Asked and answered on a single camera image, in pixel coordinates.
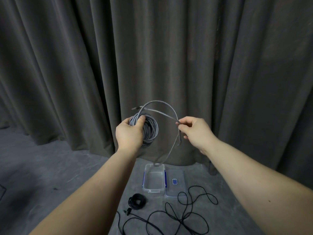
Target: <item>person's left hand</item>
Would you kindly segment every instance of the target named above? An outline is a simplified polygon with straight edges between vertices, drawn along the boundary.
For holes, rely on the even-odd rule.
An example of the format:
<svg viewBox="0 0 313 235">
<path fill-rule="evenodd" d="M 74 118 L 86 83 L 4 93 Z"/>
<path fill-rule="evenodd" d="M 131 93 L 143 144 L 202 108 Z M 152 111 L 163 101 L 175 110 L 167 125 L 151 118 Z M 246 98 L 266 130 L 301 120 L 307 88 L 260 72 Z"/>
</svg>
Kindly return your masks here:
<svg viewBox="0 0 313 235">
<path fill-rule="evenodd" d="M 115 136 L 118 142 L 118 150 L 136 153 L 142 145 L 142 128 L 146 117 L 140 116 L 135 126 L 128 125 L 130 118 L 125 119 L 116 127 Z"/>
</svg>

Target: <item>person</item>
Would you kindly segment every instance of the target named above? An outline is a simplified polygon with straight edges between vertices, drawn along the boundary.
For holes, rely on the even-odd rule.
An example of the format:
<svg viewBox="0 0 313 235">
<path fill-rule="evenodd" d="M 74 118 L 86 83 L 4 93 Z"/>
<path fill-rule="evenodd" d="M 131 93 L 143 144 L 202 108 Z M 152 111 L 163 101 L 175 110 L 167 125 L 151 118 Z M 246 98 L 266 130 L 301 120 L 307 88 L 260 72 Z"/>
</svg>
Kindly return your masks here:
<svg viewBox="0 0 313 235">
<path fill-rule="evenodd" d="M 145 117 L 116 127 L 117 152 L 54 209 L 31 235 L 107 234 L 142 145 Z M 266 234 L 313 234 L 313 191 L 220 141 L 200 118 L 185 117 L 178 128 L 206 155 L 243 208 Z"/>
</svg>

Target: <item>hand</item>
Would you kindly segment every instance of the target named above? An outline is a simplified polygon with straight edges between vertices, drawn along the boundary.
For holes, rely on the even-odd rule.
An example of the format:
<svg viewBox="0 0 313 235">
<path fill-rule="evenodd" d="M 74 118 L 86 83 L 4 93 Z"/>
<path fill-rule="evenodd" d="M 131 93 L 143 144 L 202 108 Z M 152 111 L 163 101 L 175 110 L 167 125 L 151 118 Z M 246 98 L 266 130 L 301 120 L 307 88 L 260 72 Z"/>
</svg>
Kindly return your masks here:
<svg viewBox="0 0 313 235">
<path fill-rule="evenodd" d="M 118 150 L 136 153 L 142 145 L 142 128 L 146 117 L 140 116 L 135 126 L 128 125 L 130 118 L 125 119 L 116 127 L 115 136 L 118 142 Z"/>
<path fill-rule="evenodd" d="M 210 144 L 215 143 L 218 139 L 212 133 L 204 119 L 186 116 L 179 120 L 181 123 L 178 128 L 185 133 L 185 139 L 188 139 L 193 146 L 200 152 L 208 156 Z"/>
</svg>

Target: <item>coiled gray cable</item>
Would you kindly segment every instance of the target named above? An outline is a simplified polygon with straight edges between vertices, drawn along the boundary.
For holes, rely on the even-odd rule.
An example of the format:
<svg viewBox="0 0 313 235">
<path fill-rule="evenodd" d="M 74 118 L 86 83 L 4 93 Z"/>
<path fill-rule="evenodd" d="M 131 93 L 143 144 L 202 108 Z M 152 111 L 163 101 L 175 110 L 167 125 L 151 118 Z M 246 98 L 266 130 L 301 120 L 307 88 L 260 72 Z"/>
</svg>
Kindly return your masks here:
<svg viewBox="0 0 313 235">
<path fill-rule="evenodd" d="M 146 108 L 146 106 L 149 105 L 152 102 L 161 102 L 163 104 L 168 105 L 174 111 L 176 118 L 173 118 L 173 117 L 171 117 L 171 116 L 169 116 L 169 115 L 167 115 L 167 114 L 165 114 L 165 113 L 163 113 L 161 111 Z M 143 112 L 144 109 L 145 110 L 154 111 L 154 112 L 158 112 L 158 113 L 160 113 L 162 115 L 165 115 L 166 117 L 174 119 L 176 122 L 178 122 L 178 124 L 180 124 L 180 122 L 178 121 L 178 116 L 177 116 L 176 111 L 174 110 L 174 108 L 170 104 L 168 104 L 168 103 L 166 103 L 164 101 L 150 101 L 150 102 L 147 102 L 146 104 L 144 104 L 143 106 L 132 108 L 132 110 L 137 110 L 137 109 L 140 109 L 139 112 L 131 117 L 131 119 L 129 120 L 128 124 L 130 126 L 134 126 L 137 123 L 138 118 L 141 115 L 144 115 L 146 117 L 146 121 L 145 121 L 145 124 L 143 126 L 143 142 L 142 142 L 142 146 L 141 146 L 142 148 L 146 148 L 146 147 L 150 146 L 151 143 L 154 141 L 154 139 L 159 134 L 159 125 L 158 125 L 157 121 L 150 114 L 147 114 L 146 112 Z M 168 159 L 168 157 L 170 156 L 170 154 L 171 154 L 171 152 L 172 152 L 172 150 L 173 150 L 173 148 L 174 148 L 174 146 L 175 146 L 175 144 L 177 142 L 177 139 L 179 139 L 179 145 L 180 145 L 182 143 L 182 139 L 181 139 L 181 136 L 180 136 L 180 130 L 179 129 L 178 129 L 178 134 L 176 136 L 175 142 L 174 142 L 172 148 L 170 149 L 170 152 L 166 156 L 166 158 L 163 160 L 163 162 L 156 163 L 158 161 L 158 159 L 160 157 L 162 157 L 162 155 L 159 156 L 153 162 L 154 166 L 160 166 Z"/>
</svg>

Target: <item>person's left arm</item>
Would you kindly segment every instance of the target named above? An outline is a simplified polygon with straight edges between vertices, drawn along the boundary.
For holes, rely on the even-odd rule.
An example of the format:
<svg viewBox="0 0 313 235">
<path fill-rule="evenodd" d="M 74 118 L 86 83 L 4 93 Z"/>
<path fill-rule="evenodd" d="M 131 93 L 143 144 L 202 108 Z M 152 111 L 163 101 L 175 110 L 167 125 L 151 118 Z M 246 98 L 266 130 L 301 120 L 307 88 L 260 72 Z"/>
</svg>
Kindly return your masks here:
<svg viewBox="0 0 313 235">
<path fill-rule="evenodd" d="M 145 117 L 116 127 L 119 149 L 87 182 L 56 207 L 30 235 L 108 234 L 142 145 Z"/>
</svg>

